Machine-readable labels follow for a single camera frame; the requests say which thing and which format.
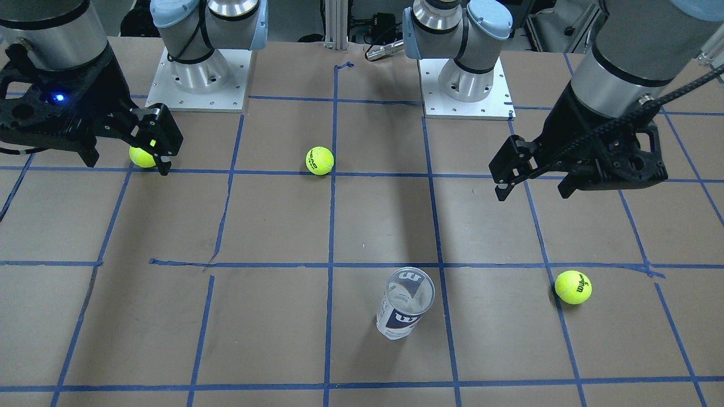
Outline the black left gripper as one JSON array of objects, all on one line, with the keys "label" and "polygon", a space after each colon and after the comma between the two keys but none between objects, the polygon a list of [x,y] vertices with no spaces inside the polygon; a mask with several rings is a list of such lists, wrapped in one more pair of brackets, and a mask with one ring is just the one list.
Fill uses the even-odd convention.
[{"label": "black left gripper", "polygon": [[642,189],[668,178],[653,119],[661,101],[646,96],[631,112],[606,118],[577,98],[571,85],[559,96],[533,141],[509,136],[489,163],[497,200],[547,172],[564,173],[559,195],[575,191]]}]

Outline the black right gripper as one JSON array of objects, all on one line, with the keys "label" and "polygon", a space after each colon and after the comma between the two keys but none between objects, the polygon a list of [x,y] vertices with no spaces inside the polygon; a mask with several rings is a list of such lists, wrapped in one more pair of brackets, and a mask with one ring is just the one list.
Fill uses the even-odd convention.
[{"label": "black right gripper", "polygon": [[183,134],[165,104],[140,108],[133,102],[111,46],[90,62],[62,71],[37,67],[19,43],[6,54],[2,142],[28,146],[31,152],[72,151],[94,167],[98,137],[112,137],[153,155],[158,172],[168,175]]}]

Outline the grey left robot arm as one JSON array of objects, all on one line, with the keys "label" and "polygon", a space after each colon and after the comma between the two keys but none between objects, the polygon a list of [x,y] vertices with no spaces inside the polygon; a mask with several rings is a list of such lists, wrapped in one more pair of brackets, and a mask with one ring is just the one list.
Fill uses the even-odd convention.
[{"label": "grey left robot arm", "polygon": [[560,34],[536,20],[553,1],[414,1],[374,34],[368,62],[398,51],[419,62],[424,107],[474,108],[502,86],[500,55],[522,25],[535,51],[581,51],[540,134],[507,137],[489,163],[498,200],[528,179],[564,173],[559,194],[652,187],[668,178],[654,117],[722,73],[666,88],[722,26],[721,1],[591,1]]}]

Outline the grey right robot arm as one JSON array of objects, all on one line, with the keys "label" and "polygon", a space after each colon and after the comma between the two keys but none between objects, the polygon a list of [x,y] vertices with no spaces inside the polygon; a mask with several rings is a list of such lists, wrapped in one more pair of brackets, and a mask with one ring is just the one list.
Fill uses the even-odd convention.
[{"label": "grey right robot arm", "polygon": [[167,175],[183,135],[173,109],[241,109],[240,53],[263,49],[266,1],[152,1],[166,54],[140,107],[90,1],[3,1],[3,154],[66,150],[94,167],[98,137],[122,140]]}]

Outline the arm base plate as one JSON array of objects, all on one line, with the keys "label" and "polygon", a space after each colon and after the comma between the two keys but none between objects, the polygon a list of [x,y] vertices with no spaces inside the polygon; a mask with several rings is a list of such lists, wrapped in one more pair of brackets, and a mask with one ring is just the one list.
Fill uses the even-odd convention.
[{"label": "arm base plate", "polygon": [[171,111],[243,113],[254,53],[220,49],[206,61],[181,64],[161,54],[145,105]]},{"label": "arm base plate", "polygon": [[452,59],[421,59],[418,67],[426,118],[516,118],[500,58],[483,74],[463,71]]}]

